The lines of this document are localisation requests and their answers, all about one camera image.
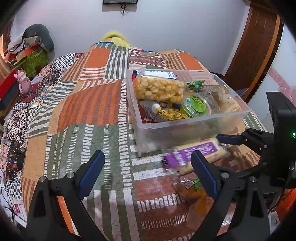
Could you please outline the yellow wafer biscuit pack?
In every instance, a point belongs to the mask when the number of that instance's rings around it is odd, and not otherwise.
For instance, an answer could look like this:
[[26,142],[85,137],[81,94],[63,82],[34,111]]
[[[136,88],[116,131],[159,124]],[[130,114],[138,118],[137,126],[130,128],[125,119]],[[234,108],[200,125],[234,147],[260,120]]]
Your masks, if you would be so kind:
[[214,96],[221,113],[233,113],[240,111],[240,105],[230,96],[230,94],[218,94]]

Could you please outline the green jelly cup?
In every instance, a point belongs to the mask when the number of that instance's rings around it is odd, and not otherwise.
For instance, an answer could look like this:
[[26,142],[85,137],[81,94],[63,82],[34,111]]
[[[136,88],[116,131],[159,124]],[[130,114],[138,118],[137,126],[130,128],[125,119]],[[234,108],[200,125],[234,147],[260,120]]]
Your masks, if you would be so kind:
[[186,97],[181,104],[180,111],[190,118],[207,116],[211,114],[211,109],[208,105],[208,102],[199,95]]

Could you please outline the purple label wafer pack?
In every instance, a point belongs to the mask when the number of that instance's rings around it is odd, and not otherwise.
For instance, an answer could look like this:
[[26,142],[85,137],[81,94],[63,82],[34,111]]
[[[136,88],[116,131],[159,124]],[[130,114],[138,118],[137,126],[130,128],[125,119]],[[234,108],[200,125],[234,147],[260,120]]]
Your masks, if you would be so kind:
[[209,162],[214,163],[229,157],[229,147],[221,144],[217,138],[206,138],[189,144],[175,146],[164,154],[164,165],[176,175],[185,175],[194,171],[191,156],[199,160],[200,154]]

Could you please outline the green pea snack bag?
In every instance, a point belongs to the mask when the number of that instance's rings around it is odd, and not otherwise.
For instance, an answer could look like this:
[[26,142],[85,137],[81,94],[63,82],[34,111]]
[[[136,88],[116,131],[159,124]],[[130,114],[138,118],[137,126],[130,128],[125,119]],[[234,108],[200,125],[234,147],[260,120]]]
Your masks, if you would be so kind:
[[203,85],[205,80],[197,80],[197,81],[191,81],[187,83],[187,86],[189,87],[190,90],[193,92],[198,92]]

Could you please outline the clear plastic storage bin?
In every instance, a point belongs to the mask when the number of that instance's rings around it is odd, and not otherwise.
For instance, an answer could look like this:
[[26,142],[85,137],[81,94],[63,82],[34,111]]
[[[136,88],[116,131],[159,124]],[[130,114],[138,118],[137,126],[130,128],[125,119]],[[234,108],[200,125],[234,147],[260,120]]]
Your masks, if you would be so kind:
[[126,84],[138,155],[231,133],[250,112],[215,74],[128,69]]

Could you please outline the yellow corn snack packet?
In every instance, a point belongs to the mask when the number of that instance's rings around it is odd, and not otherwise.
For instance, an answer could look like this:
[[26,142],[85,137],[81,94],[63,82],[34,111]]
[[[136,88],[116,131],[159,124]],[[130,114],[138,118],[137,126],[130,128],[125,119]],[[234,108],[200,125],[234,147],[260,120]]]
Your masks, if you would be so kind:
[[161,106],[161,109],[157,109],[158,114],[165,121],[177,121],[190,118],[186,114],[182,113],[179,109],[173,108],[169,103],[157,102]]

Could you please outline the caramel popcorn clear bag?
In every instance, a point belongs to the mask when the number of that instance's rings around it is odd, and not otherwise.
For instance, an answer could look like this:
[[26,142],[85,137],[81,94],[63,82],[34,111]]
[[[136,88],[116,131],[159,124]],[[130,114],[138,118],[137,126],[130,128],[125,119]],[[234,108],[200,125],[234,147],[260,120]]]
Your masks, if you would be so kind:
[[177,104],[193,94],[185,82],[148,75],[137,75],[133,90],[137,99]]

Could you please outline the orange round cracker bag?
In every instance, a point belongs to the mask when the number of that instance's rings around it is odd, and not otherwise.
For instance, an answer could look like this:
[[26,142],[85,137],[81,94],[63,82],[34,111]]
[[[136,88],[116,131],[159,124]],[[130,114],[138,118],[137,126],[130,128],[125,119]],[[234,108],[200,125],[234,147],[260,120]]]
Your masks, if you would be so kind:
[[201,181],[194,173],[174,176],[171,179],[171,185],[189,206],[187,228],[197,230],[211,209],[214,200],[206,194]]

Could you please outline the long gold biscuit pack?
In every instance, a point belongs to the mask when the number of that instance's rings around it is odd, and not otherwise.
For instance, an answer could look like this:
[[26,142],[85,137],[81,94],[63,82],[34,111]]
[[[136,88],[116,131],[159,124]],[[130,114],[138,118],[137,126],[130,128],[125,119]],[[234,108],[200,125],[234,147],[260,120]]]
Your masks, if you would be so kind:
[[225,98],[224,95],[229,95],[229,90],[226,88],[225,85],[202,85],[201,91],[209,92],[211,94],[217,94],[221,98]]

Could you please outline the red snack packet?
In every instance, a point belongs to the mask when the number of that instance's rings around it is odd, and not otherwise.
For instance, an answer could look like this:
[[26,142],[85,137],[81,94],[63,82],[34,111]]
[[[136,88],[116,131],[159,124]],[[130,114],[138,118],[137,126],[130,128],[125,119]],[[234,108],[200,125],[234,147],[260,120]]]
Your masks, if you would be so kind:
[[164,121],[157,111],[158,108],[161,109],[159,103],[151,100],[142,100],[139,102],[139,104],[144,109],[145,113],[148,115],[150,119],[152,119],[156,123]]

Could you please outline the blue white biscuit bag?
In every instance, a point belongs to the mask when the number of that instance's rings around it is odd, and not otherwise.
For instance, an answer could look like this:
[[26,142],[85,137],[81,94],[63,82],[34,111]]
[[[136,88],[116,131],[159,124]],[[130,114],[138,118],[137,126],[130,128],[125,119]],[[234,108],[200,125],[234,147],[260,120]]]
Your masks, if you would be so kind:
[[138,76],[153,76],[160,78],[167,78],[177,80],[177,77],[171,71],[156,71],[156,70],[133,70],[132,72],[132,81]]

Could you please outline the white heart wardrobe door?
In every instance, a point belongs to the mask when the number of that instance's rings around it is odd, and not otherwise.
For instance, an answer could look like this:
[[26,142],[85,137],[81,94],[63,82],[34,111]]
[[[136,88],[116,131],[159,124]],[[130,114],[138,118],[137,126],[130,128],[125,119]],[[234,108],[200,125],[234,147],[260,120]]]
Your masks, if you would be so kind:
[[273,132],[273,122],[269,113],[267,92],[282,92],[295,104],[295,39],[287,26],[283,27],[275,58],[259,88],[248,102],[252,109],[243,120],[247,128]]

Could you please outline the patchwork striped bed blanket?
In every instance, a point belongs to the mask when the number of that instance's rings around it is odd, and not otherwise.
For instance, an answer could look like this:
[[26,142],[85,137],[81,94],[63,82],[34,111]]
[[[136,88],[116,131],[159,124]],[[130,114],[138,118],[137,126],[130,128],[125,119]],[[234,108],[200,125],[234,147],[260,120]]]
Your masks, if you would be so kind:
[[187,208],[161,156],[137,158],[127,68],[205,71],[181,50],[143,52],[98,43],[69,64],[30,124],[21,181],[26,210],[41,176],[64,177],[101,150],[105,164],[83,203],[108,240],[189,240]]

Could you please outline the yellow plush headrest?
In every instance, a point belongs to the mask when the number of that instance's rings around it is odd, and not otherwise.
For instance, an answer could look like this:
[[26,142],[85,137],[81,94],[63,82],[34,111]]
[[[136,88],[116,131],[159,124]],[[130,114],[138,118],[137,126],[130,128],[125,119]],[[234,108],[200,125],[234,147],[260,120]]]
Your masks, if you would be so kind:
[[122,34],[116,31],[108,32],[100,39],[100,41],[113,42],[115,45],[124,48],[130,48],[132,46]]

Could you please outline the grey pillow on pile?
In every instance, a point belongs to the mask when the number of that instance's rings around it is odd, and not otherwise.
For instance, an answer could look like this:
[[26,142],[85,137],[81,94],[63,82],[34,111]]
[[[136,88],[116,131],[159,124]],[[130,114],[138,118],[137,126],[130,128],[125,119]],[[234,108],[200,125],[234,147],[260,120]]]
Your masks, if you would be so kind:
[[52,52],[54,50],[54,43],[46,26],[42,24],[33,24],[27,27],[22,35],[22,40],[35,36],[39,37],[39,42],[48,52]]

